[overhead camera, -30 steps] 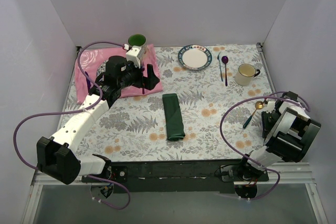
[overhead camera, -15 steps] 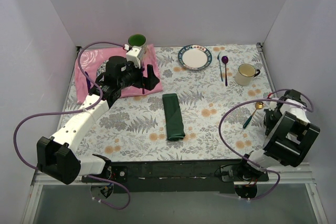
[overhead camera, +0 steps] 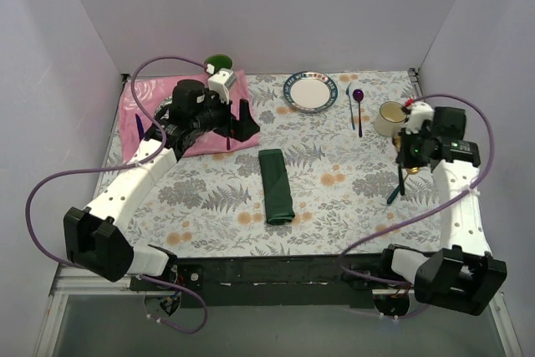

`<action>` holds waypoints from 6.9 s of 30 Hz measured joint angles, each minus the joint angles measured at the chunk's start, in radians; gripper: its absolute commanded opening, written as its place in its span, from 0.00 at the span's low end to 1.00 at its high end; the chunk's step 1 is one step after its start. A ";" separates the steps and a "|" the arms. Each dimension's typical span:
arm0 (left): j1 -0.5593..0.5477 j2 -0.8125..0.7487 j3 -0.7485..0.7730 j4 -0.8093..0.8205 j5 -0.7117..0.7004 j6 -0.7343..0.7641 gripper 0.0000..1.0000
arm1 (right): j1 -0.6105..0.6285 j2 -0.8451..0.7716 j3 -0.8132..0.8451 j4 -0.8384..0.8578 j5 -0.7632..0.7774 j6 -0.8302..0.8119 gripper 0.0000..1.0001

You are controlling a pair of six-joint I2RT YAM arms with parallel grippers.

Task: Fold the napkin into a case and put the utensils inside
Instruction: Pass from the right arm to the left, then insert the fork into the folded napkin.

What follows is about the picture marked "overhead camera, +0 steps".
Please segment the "gold spoon teal handle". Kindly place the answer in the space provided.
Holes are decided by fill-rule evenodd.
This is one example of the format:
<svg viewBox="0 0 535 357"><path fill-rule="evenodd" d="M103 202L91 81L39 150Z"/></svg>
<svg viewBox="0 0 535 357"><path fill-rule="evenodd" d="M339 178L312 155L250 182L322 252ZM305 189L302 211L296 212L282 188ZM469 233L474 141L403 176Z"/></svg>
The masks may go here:
<svg viewBox="0 0 535 357"><path fill-rule="evenodd" d="M404 168L404 169L405 169L404 173L405 173L405 182L406 182L410 176L417 174L420 168L412 167L412 168ZM399 195L399 183L398 183L398 186L387 197L386 203L388 205L391 205L395 201L398 195Z"/></svg>

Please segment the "gold fork teal handle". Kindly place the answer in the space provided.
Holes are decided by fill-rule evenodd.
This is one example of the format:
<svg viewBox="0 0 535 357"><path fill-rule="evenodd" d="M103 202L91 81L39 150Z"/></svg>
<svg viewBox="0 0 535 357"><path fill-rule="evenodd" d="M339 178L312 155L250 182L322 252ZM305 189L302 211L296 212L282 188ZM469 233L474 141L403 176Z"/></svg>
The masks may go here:
<svg viewBox="0 0 535 357"><path fill-rule="evenodd" d="M399 178L399 194L403 196L405 194L405 169L402 166L398 166L398 178Z"/></svg>

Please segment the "dark green cloth napkin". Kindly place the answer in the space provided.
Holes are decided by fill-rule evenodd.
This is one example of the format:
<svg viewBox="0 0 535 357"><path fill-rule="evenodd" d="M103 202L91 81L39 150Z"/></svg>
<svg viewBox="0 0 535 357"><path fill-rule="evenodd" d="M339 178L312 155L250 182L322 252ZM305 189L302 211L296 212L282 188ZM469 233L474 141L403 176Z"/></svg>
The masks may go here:
<svg viewBox="0 0 535 357"><path fill-rule="evenodd" d="M282 151L260 150L258 159L267 224L278 226L291 222L295 213Z"/></svg>

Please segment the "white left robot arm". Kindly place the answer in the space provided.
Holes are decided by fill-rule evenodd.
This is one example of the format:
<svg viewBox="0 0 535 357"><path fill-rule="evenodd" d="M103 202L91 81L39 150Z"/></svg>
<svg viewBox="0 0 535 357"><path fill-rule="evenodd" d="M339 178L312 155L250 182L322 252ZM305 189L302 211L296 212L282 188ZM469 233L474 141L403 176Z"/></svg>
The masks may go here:
<svg viewBox="0 0 535 357"><path fill-rule="evenodd" d="M161 290L172 288L178 271L172 252L156 246L133 246L125 238L131 218L152 188L205 133L225 147L244 143L260 128L252 117L236 74L221 70L206 83L183 79L171 100L154 114L130 162L84 209L64 216L68 260L111 282L126 275L149 276Z"/></svg>

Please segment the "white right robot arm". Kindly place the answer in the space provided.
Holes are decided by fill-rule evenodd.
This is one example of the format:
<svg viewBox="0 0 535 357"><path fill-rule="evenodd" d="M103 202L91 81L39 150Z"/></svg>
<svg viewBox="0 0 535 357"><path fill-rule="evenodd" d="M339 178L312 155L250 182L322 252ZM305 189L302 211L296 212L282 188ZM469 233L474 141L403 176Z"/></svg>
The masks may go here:
<svg viewBox="0 0 535 357"><path fill-rule="evenodd" d="M477 316L507 277L506 264L492 256L484 235L474 183L481 158L464 139L466 113L416 101L406 107L396 162L402 169L428 167L441 204L440 248L432 256L401 245L381 254L379 280L388 288L412 285L421 303Z"/></svg>

